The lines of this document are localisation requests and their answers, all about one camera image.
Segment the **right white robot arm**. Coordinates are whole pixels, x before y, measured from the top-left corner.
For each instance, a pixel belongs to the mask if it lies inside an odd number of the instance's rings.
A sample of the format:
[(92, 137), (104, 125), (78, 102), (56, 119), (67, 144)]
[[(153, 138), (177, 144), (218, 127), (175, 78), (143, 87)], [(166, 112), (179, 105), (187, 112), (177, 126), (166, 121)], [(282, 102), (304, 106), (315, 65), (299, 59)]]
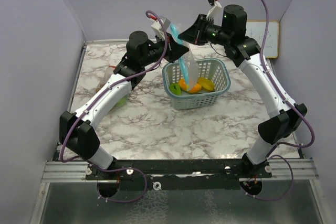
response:
[(223, 46), (226, 56), (247, 76), (261, 97), (269, 119), (258, 125), (258, 139), (243, 155), (241, 164), (242, 173), (246, 177), (254, 177), (277, 142), (297, 129), (301, 116), (307, 113), (307, 107), (303, 103), (297, 104), (285, 93), (266, 65), (257, 41), (246, 36), (246, 23), (247, 13), (242, 6), (227, 5), (220, 26), (205, 14), (200, 14), (178, 38), (199, 46), (208, 42)]

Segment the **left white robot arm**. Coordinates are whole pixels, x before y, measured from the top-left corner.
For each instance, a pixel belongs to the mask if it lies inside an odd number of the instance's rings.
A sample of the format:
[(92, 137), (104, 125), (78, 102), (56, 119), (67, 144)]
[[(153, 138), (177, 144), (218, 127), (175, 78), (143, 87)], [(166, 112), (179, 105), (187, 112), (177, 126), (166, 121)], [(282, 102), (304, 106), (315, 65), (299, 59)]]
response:
[(65, 111), (59, 121), (59, 141), (62, 145), (59, 159), (64, 159), (65, 148), (77, 157), (98, 166), (98, 173), (104, 179), (115, 175), (114, 157), (100, 146), (96, 129), (108, 112), (141, 82), (145, 74), (159, 65), (162, 59), (174, 62), (189, 51), (178, 44), (167, 33), (156, 42), (148, 39), (143, 31), (135, 31), (129, 36), (126, 52), (113, 70), (107, 83), (82, 107), (75, 112)]

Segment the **teal plastic basket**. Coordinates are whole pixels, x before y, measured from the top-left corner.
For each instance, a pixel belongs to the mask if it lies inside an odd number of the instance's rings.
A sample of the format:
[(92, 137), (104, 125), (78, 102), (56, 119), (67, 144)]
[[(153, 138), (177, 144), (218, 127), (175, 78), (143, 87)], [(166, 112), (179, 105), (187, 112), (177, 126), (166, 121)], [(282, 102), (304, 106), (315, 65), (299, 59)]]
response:
[(197, 63), (198, 77), (195, 86), (190, 90), (178, 63), (169, 63), (163, 67), (164, 89), (171, 98), (172, 107), (176, 110), (211, 106), (230, 88), (231, 81), (222, 61), (209, 58), (198, 60)]

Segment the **large orange mango toy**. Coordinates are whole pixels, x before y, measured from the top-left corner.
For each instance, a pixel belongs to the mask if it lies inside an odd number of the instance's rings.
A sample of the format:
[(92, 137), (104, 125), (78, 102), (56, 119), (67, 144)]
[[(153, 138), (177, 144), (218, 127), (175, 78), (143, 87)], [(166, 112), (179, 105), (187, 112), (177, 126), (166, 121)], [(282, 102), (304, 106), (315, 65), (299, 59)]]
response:
[(202, 89), (201, 85), (196, 83), (192, 88), (186, 84), (184, 79), (180, 79), (178, 81), (178, 84), (181, 88), (181, 90), (187, 92), (187, 93), (191, 93), (191, 94), (196, 94), (199, 93)]

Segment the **blue zip clear bag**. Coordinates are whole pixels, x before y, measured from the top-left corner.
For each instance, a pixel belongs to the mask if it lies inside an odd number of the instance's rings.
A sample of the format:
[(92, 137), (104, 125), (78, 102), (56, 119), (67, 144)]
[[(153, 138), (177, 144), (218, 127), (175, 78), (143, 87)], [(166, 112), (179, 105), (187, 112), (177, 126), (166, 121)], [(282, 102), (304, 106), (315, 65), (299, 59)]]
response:
[(198, 74), (199, 74), (198, 63), (194, 59), (194, 55), (191, 51), (190, 45), (187, 42), (178, 39), (178, 35), (181, 32), (179, 27), (171, 23), (170, 30), (174, 40), (178, 44), (189, 47), (189, 52), (184, 54), (178, 60), (179, 62), (178, 64), (180, 66), (180, 71), (182, 73), (183, 79), (185, 80), (186, 84), (192, 88), (198, 81)]

